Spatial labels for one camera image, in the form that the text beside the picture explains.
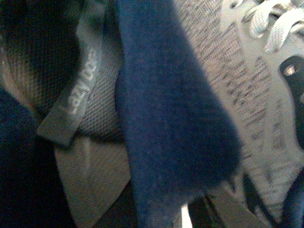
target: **shoe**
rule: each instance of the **shoe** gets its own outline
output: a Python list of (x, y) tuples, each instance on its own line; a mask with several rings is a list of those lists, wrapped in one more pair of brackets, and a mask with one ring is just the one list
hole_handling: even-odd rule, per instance
[(238, 175), (223, 184), (224, 189), (266, 227), (302, 227), (301, 3), (174, 2), (208, 81), (242, 139), (241, 168)]
[(73, 219), (91, 227), (130, 180), (114, 105), (123, 55), (113, 10), (93, 0), (0, 6), (1, 86), (31, 110), (40, 136), (55, 144)]

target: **navy blue cloth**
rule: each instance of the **navy blue cloth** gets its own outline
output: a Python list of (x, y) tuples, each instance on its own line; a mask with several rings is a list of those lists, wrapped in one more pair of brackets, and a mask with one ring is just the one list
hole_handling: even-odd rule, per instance
[(0, 227), (74, 228), (52, 144), (29, 111), (0, 89)]
[(116, 108), (140, 228), (165, 228), (183, 203), (234, 172), (240, 143), (171, 0), (117, 0), (124, 67)]

